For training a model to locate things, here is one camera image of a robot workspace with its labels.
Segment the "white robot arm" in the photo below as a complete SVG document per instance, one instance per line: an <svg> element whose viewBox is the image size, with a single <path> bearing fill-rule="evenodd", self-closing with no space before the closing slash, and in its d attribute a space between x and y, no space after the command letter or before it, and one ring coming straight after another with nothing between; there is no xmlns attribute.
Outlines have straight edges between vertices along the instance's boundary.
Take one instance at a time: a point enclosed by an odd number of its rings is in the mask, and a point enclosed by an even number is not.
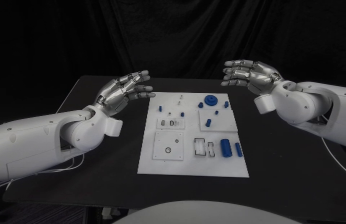
<svg viewBox="0 0 346 224"><path fill-rule="evenodd" d="M118 137L123 121L111 118L130 100L151 98L149 71L114 79L82 110L12 121L0 125L0 181L26 177L98 147L104 136ZM71 144L61 145L61 137Z"/></svg>
<svg viewBox="0 0 346 224"><path fill-rule="evenodd" d="M222 86L248 87L260 95L261 114L277 111L294 127L346 146L346 87L284 80L265 63L251 60L225 62ZM332 108L327 123L317 120Z"/></svg>

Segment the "table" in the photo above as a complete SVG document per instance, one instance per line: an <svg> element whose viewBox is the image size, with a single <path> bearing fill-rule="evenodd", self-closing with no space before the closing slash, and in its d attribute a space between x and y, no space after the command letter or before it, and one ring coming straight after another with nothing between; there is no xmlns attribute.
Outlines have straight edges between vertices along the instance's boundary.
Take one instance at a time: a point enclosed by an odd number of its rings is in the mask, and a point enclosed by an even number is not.
<svg viewBox="0 0 346 224"><path fill-rule="evenodd" d="M89 105L111 79L81 77L59 112ZM14 181L4 201L143 209L202 200L290 218L346 221L346 172L317 136L290 126L275 112L260 115L255 95L242 87L222 87L219 80L153 78L146 85L157 92L228 93L249 178L137 174L150 102L143 98L114 116L124 121L120 137L104 137L81 167ZM346 165L342 147L327 143Z"/></svg>

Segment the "blue block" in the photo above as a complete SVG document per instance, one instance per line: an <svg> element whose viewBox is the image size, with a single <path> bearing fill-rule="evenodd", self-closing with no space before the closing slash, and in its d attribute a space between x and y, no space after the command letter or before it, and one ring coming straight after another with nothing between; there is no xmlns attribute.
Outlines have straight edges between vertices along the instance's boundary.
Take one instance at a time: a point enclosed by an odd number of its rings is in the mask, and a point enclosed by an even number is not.
<svg viewBox="0 0 346 224"><path fill-rule="evenodd" d="M238 152L238 157L241 158L244 156L244 153L242 153L241 144L238 142L235 143L235 148L237 148L237 152Z"/></svg>
<svg viewBox="0 0 346 224"><path fill-rule="evenodd" d="M205 99L203 99L203 102L205 102L206 105L215 106L218 104L216 96L215 95L206 95Z"/></svg>
<svg viewBox="0 0 346 224"><path fill-rule="evenodd" d="M221 140L221 150L222 150L222 156L225 158L229 158L234 155L228 139Z"/></svg>
<svg viewBox="0 0 346 224"><path fill-rule="evenodd" d="M206 124L205 124L205 126L209 127L211 124L212 124L212 119L208 119L208 120L206 120Z"/></svg>

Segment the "black backdrop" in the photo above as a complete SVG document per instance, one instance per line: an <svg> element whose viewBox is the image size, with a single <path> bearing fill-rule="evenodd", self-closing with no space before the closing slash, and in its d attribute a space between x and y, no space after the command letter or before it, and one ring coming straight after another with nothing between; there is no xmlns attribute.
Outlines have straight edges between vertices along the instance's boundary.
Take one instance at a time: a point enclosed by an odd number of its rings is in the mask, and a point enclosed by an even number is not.
<svg viewBox="0 0 346 224"><path fill-rule="evenodd" d="M0 0L2 116L58 109L82 75L221 79L258 60L346 86L346 0Z"/></svg>

